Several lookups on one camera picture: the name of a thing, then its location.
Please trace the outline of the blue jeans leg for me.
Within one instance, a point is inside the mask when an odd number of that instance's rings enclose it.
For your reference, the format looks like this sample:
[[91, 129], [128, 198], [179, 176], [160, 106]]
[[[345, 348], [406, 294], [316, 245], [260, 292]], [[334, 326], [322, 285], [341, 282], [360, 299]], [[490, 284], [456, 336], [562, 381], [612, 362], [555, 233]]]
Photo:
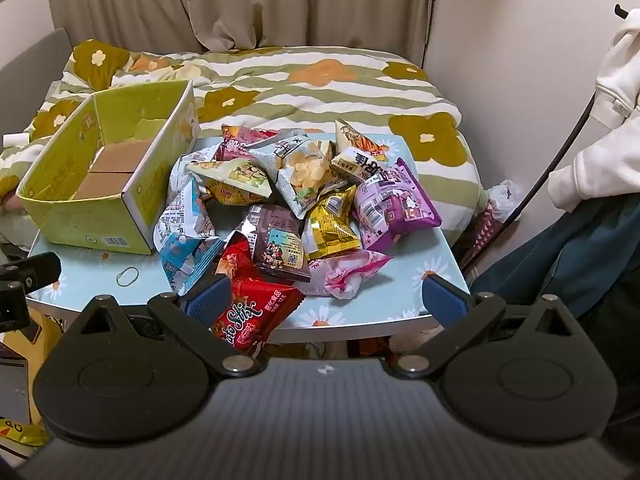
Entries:
[[639, 290], [639, 195], [584, 200], [480, 274], [472, 292], [509, 304], [558, 296], [581, 316], [616, 285]]

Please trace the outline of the red potato stix bag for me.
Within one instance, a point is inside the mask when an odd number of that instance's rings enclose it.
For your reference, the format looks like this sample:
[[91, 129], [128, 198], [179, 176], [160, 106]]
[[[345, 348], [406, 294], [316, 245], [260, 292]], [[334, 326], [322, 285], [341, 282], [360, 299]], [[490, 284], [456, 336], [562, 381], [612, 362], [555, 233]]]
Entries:
[[212, 332], [236, 350], [252, 353], [302, 303], [292, 285], [267, 281], [250, 258], [248, 239], [234, 233], [218, 262], [217, 273], [231, 282], [231, 300]]

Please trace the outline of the yellow gold snack bag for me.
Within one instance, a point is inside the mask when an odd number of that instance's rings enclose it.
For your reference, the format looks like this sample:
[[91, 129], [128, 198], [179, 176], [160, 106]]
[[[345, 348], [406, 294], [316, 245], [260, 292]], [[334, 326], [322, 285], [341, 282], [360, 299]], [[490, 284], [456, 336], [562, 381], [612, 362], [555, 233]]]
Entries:
[[355, 194], [355, 185], [326, 194], [309, 211], [302, 235], [309, 260], [332, 257], [360, 247], [359, 235], [350, 226]]

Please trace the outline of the white orange snack bag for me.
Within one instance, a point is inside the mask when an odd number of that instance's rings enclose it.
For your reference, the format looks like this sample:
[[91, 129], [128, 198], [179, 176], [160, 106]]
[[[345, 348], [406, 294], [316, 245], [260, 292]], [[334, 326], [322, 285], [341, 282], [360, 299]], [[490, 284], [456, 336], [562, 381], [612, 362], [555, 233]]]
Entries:
[[386, 167], [368, 152], [350, 146], [331, 160], [331, 166], [350, 182], [362, 183]]

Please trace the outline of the cheese fries snack bag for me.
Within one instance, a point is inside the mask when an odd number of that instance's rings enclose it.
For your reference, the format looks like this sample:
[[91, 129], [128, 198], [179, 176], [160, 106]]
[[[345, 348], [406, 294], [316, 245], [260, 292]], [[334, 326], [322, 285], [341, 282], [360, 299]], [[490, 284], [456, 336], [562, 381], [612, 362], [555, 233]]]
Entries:
[[337, 153], [341, 153], [348, 148], [358, 148], [358, 150], [371, 155], [378, 162], [388, 161], [387, 148], [364, 136], [343, 119], [337, 119], [335, 122], [335, 137]]

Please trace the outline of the grey white oishi chips bag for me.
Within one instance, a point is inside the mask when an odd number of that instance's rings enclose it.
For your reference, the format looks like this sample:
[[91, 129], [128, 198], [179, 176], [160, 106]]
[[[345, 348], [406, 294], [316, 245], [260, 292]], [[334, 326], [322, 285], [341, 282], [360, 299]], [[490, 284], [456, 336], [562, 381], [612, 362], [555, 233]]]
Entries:
[[312, 138], [303, 130], [283, 130], [246, 149], [298, 220], [303, 220], [322, 196], [348, 185], [331, 164], [333, 142]]

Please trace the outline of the purple snack bag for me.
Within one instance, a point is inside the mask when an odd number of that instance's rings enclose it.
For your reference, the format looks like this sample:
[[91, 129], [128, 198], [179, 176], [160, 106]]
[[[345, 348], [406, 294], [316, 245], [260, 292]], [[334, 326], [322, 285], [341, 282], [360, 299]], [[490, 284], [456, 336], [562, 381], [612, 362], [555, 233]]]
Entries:
[[435, 206], [401, 157], [356, 187], [354, 215], [362, 247], [374, 252], [386, 252], [404, 235], [442, 224]]

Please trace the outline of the white plastic bag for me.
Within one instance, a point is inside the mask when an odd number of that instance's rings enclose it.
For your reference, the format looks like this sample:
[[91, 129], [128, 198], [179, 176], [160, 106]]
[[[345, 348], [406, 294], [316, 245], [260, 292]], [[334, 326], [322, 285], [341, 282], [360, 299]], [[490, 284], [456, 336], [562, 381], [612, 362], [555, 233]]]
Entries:
[[487, 191], [487, 207], [491, 218], [504, 223], [524, 198], [522, 188], [511, 180], [503, 180]]

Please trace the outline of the brown maroon snack bag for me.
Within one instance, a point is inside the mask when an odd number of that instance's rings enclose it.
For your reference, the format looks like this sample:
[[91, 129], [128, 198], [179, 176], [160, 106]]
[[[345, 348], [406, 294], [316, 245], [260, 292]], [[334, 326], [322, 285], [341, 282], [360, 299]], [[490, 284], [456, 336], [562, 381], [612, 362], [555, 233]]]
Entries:
[[288, 208], [256, 204], [248, 208], [236, 229], [250, 246], [250, 258], [259, 270], [275, 278], [310, 282], [310, 270], [302, 238], [300, 221]]

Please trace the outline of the beige curtain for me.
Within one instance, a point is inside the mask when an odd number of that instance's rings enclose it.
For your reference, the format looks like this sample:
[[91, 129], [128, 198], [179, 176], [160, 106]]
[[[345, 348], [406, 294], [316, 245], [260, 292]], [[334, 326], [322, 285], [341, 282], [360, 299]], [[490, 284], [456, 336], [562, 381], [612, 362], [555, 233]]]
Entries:
[[433, 0], [49, 0], [73, 44], [130, 51], [226, 52], [341, 46], [421, 63]]

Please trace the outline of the pink cotton candy snack bag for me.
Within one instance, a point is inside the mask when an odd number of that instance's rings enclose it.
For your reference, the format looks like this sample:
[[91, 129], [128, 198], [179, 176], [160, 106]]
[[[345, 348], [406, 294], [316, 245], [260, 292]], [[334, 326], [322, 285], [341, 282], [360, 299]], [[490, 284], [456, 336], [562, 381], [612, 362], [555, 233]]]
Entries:
[[250, 153], [246, 150], [247, 146], [270, 139], [278, 134], [277, 130], [229, 125], [223, 125], [221, 131], [222, 141], [214, 155], [214, 159], [217, 162], [225, 162], [236, 158], [250, 158]]

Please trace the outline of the yellow paper bag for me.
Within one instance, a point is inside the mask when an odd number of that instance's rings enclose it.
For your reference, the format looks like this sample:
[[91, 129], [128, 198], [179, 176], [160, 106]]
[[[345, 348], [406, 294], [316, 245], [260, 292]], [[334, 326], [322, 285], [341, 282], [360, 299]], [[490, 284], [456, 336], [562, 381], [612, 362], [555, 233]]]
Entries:
[[49, 441], [34, 400], [35, 378], [63, 335], [54, 318], [28, 309], [29, 326], [1, 335], [1, 439], [28, 448]]

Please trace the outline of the floral striped green blanket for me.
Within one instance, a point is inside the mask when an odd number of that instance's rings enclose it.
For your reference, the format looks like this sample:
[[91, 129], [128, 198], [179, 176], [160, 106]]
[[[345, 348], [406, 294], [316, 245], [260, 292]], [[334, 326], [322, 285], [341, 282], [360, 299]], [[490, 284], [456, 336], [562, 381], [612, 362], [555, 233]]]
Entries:
[[387, 156], [403, 138], [419, 180], [454, 244], [487, 204], [462, 114], [399, 55], [346, 47], [265, 47], [207, 53], [128, 51], [90, 39], [73, 48], [47, 84], [24, 133], [28, 142], [1, 153], [1, 192], [13, 192], [80, 102], [98, 90], [190, 80], [204, 136], [225, 125], [330, 132], [343, 119], [369, 138], [384, 134]]

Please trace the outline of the blue white snack bag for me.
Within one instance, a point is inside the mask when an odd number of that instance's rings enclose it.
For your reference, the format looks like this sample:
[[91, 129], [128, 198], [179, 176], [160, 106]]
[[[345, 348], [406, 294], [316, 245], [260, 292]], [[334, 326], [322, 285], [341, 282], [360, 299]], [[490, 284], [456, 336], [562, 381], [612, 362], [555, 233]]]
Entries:
[[216, 234], [194, 177], [158, 218], [153, 243], [173, 292], [184, 296], [204, 276], [224, 241]]

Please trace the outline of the pink translucent snack bag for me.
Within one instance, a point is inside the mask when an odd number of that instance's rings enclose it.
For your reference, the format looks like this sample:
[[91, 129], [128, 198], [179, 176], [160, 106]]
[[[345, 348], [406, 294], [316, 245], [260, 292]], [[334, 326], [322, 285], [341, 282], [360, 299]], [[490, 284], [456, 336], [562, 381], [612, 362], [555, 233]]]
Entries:
[[373, 278], [390, 260], [392, 257], [382, 252], [365, 249], [314, 259], [309, 263], [310, 281], [296, 281], [293, 286], [305, 296], [349, 300], [358, 294], [364, 282]]

